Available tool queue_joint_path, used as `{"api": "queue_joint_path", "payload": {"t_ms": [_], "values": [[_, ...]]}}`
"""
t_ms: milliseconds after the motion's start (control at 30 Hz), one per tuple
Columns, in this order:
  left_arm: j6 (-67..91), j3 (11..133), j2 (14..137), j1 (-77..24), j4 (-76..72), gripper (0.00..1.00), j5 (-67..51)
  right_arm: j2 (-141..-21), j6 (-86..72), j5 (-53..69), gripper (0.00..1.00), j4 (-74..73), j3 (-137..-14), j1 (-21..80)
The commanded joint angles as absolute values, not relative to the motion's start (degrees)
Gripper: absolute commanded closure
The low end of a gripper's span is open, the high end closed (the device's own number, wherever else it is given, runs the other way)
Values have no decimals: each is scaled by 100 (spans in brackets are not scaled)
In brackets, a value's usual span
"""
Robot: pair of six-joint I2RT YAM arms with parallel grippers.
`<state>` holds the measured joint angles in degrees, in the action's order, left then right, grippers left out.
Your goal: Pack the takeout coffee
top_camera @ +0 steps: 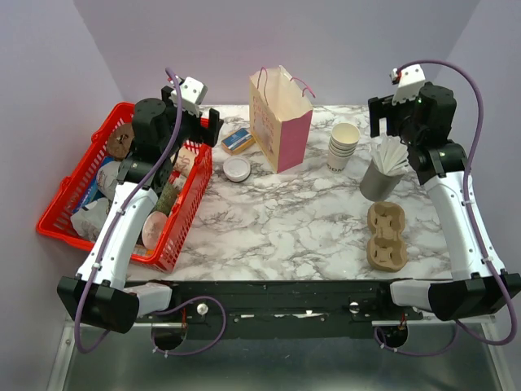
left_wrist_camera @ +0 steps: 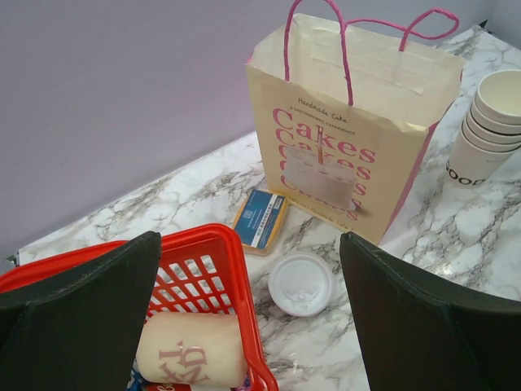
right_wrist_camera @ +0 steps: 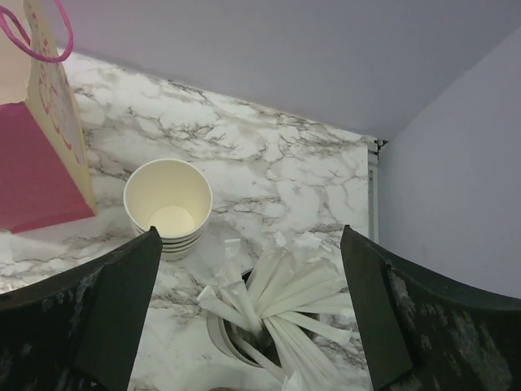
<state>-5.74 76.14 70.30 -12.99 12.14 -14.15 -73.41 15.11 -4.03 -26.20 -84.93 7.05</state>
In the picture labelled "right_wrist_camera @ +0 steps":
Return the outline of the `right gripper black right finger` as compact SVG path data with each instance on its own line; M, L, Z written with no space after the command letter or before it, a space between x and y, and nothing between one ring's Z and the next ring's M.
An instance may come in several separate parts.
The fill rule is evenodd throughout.
M393 308L386 264L374 242L345 226L340 242L344 273L374 390L389 390L412 369Z

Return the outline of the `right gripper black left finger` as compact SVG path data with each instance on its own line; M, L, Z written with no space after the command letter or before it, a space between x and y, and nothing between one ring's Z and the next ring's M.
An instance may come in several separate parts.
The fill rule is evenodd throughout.
M102 390L126 390L160 264L162 241L149 231L110 252L74 367Z

